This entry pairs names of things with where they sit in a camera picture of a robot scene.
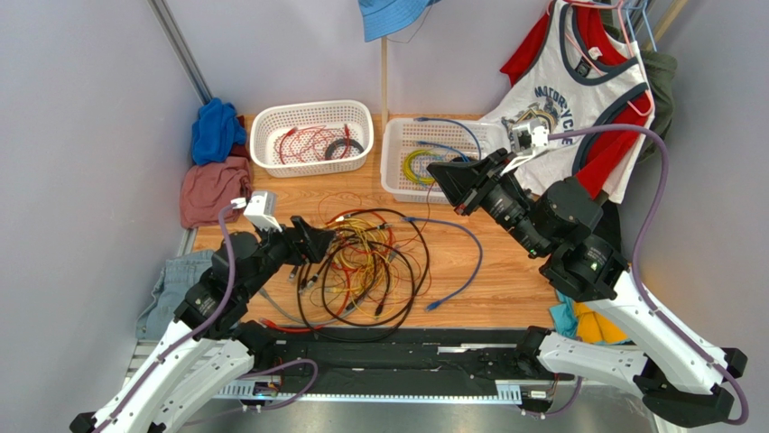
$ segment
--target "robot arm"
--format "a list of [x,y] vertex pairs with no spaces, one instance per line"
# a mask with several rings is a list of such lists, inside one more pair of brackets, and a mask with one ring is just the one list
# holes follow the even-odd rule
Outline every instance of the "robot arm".
[[[228,257],[224,245],[214,253],[211,268],[187,291],[174,312],[175,319],[131,381],[101,410],[79,414],[70,424],[70,431],[176,431],[225,384],[255,366],[272,341],[256,330],[261,328],[255,322],[238,324],[247,312],[248,301],[282,265],[319,263],[335,236],[331,230],[309,226],[299,216],[291,218],[293,227],[277,224],[272,217],[274,201],[274,195],[268,192],[251,197],[246,217],[260,239],[247,232],[227,235],[233,257]],[[236,280],[233,287],[228,287],[231,266],[236,268]],[[192,329],[210,320],[210,326],[197,336],[181,342]],[[222,339],[230,341],[185,379],[195,362]]]
[[[483,208],[529,257],[548,257],[540,273],[556,290],[611,319],[640,350],[586,345],[537,327],[529,329],[519,348],[554,373],[576,374],[638,395],[674,424],[726,422],[734,397],[720,387],[725,381],[720,370],[740,377],[745,355],[705,341],[646,287],[636,287],[627,260],[594,233],[603,212],[575,178],[554,183],[534,201],[514,172],[506,170],[513,161],[501,149],[482,161],[434,162],[428,171],[458,214]],[[645,298],[657,308],[650,309]]]

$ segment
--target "dark green cloth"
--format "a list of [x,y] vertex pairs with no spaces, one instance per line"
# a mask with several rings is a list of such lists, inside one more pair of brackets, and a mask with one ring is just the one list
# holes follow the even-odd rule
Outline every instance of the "dark green cloth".
[[[619,41],[622,37],[616,27],[604,23],[604,28],[616,40]],[[649,87],[652,89],[652,97],[654,98],[654,120],[650,129],[664,139],[671,128],[673,112],[675,111],[672,80],[678,68],[678,61],[670,54],[641,50],[641,62],[646,69],[646,78],[649,80]],[[652,140],[647,139],[635,163],[646,160],[655,152],[657,152],[657,146]]]

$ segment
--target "metal frame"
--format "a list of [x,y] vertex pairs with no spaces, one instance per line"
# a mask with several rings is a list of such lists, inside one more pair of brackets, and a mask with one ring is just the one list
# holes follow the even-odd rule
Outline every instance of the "metal frame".
[[176,24],[176,20],[173,19],[171,8],[168,7],[165,0],[147,0],[147,3],[153,9],[155,17],[158,19],[165,35],[168,37],[168,41],[171,43],[173,50],[176,51],[176,56],[179,58],[181,66],[184,71],[187,72],[187,76],[190,77],[192,86],[195,87],[195,91],[198,92],[198,97],[203,104],[207,104],[211,100],[211,90],[206,84],[206,80],[203,78],[203,73],[200,72],[198,64],[192,57],[190,47],[187,46],[187,42],[184,41],[184,36],[181,34],[179,25]]

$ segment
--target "gray wall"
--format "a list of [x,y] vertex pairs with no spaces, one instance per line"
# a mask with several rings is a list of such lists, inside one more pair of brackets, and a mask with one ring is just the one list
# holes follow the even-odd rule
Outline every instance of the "gray wall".
[[[547,0],[442,0],[408,44],[389,43],[393,113],[486,113],[498,72]],[[380,111],[380,42],[356,0],[168,0],[211,91],[238,110],[353,98]],[[406,41],[414,26],[392,35]]]
[[[679,60],[678,102],[667,139],[671,174],[642,253],[649,288],[714,344],[749,357],[747,428],[766,431],[769,411],[769,46],[763,0],[689,2],[660,48]],[[639,167],[622,206],[633,242],[659,175]],[[715,426],[702,431],[724,431]]]
[[199,101],[141,0],[4,1],[0,59],[0,429],[65,431],[179,247]]

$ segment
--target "blue cloth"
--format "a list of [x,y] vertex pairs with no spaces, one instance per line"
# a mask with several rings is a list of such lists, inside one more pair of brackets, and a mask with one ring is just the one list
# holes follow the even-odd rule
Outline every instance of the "blue cloth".
[[395,33],[416,21],[424,9],[440,0],[357,0],[363,15],[366,42]]
[[558,295],[558,300],[561,302],[558,305],[550,307],[550,315],[552,316],[552,322],[555,324],[555,331],[567,338],[577,338],[577,316],[574,315],[574,307],[568,296],[562,295],[559,291],[555,291]]
[[246,142],[246,129],[237,121],[232,104],[222,104],[215,97],[198,111],[198,120],[192,124],[192,160],[198,165],[223,162],[232,144]]
[[161,339],[187,290],[211,267],[213,254],[213,250],[198,251],[165,262],[160,279],[153,288],[153,303],[136,320],[136,338]]

